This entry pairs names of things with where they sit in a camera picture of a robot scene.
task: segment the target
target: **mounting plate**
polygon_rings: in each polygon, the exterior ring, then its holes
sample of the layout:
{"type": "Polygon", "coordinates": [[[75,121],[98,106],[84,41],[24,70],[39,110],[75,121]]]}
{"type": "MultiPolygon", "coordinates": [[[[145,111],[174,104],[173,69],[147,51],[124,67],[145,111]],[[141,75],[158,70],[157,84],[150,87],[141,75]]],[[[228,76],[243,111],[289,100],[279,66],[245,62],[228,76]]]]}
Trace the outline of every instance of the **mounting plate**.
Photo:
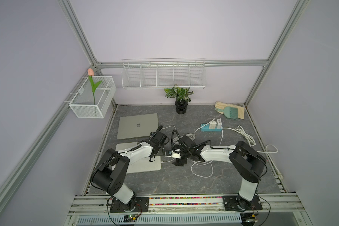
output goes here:
{"type": "MultiPolygon", "coordinates": [[[[142,207],[142,213],[148,212],[148,206],[149,206],[149,197],[136,197],[136,204],[140,205],[142,207]]],[[[134,206],[134,210],[132,212],[140,212],[139,206],[134,206]]],[[[113,199],[111,204],[111,213],[128,213],[123,210],[121,201],[113,199]]]]}
{"type": "MultiPolygon", "coordinates": [[[[223,205],[225,206],[225,210],[242,212],[242,209],[240,209],[237,206],[236,197],[237,197],[237,195],[224,195],[224,196],[222,196],[223,205]]],[[[255,195],[253,197],[252,205],[248,206],[247,210],[252,210],[252,208],[251,208],[252,206],[254,206],[254,210],[262,210],[260,198],[257,195],[255,195]]]]}

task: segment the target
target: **white charger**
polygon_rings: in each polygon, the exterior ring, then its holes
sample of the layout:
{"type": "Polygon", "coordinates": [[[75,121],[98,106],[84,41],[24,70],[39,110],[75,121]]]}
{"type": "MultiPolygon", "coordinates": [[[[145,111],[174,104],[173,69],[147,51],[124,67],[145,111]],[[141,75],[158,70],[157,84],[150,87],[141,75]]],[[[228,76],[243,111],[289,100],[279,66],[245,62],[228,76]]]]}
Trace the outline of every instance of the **white charger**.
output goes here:
{"type": "Polygon", "coordinates": [[[209,129],[216,129],[216,121],[211,121],[210,124],[208,125],[209,129]]]}
{"type": "Polygon", "coordinates": [[[221,126],[222,126],[221,119],[217,119],[217,127],[216,127],[216,129],[221,129],[221,126]]]}

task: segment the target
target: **beige glove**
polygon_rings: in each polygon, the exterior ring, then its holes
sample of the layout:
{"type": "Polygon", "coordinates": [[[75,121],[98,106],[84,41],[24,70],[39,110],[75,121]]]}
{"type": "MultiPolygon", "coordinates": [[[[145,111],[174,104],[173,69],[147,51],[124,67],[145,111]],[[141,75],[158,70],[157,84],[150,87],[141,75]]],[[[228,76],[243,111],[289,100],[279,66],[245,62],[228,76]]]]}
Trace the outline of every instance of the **beige glove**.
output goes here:
{"type": "Polygon", "coordinates": [[[225,109],[225,107],[237,107],[237,116],[239,119],[244,119],[245,118],[245,108],[242,106],[237,106],[237,105],[232,105],[232,104],[226,104],[217,101],[215,104],[215,108],[219,109],[225,109]]]}

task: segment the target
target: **laptop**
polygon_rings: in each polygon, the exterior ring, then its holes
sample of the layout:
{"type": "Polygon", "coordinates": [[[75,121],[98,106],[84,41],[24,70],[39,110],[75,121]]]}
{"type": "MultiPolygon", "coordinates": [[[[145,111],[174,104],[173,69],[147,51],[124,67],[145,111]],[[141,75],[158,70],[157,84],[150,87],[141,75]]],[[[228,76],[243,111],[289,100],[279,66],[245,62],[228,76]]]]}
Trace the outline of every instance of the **laptop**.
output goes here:
{"type": "Polygon", "coordinates": [[[117,139],[149,137],[158,128],[158,115],[134,115],[119,118],[117,139]]]}

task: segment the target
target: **wall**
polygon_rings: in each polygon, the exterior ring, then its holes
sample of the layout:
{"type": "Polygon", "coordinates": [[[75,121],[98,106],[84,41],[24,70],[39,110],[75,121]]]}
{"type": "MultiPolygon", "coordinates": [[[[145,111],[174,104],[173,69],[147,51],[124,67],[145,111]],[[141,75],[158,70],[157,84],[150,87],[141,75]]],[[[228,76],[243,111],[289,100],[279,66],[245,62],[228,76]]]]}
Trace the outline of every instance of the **wall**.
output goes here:
{"type": "MultiPolygon", "coordinates": [[[[255,80],[261,72],[261,66],[207,67],[207,86],[191,89],[190,104],[244,103],[255,80]]],[[[130,90],[122,87],[121,69],[103,69],[104,75],[113,76],[117,90],[115,100],[118,104],[175,104],[174,98],[166,98],[163,89],[130,90]]]]}
{"type": "MultiPolygon", "coordinates": [[[[0,1],[0,187],[88,66],[56,0],[0,1]]],[[[69,112],[0,225],[62,225],[106,122],[69,112]]]]}
{"type": "Polygon", "coordinates": [[[79,119],[72,110],[0,218],[0,226],[61,226],[81,195],[98,151],[105,119],[79,119]]]}
{"type": "MultiPolygon", "coordinates": [[[[188,58],[267,59],[296,0],[71,0],[98,61],[188,58]]],[[[260,67],[207,68],[205,89],[191,103],[244,102],[260,67]]],[[[163,90],[124,90],[115,76],[119,104],[174,103],[163,90]]]]}
{"type": "Polygon", "coordinates": [[[339,225],[339,0],[312,0],[249,106],[289,192],[339,225]]]}

